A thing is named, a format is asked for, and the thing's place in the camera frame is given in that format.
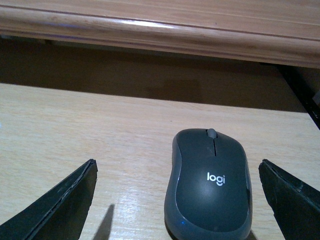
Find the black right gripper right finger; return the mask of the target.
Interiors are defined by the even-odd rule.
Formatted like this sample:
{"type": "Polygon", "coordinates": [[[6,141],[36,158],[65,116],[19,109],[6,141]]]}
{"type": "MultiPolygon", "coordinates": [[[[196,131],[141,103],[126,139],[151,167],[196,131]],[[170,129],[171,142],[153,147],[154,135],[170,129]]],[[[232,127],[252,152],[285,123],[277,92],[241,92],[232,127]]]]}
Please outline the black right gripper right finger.
{"type": "Polygon", "coordinates": [[[286,240],[320,238],[320,192],[264,159],[258,167],[265,198],[286,240]]]}

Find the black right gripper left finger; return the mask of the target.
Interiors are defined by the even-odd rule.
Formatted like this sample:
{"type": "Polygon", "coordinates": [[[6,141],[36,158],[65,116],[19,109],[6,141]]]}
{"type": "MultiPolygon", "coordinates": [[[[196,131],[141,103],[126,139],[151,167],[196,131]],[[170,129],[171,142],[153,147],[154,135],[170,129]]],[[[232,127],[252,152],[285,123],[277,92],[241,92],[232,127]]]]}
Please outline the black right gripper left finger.
{"type": "Polygon", "coordinates": [[[90,159],[0,226],[2,240],[78,240],[92,204],[97,162],[90,159]]]}

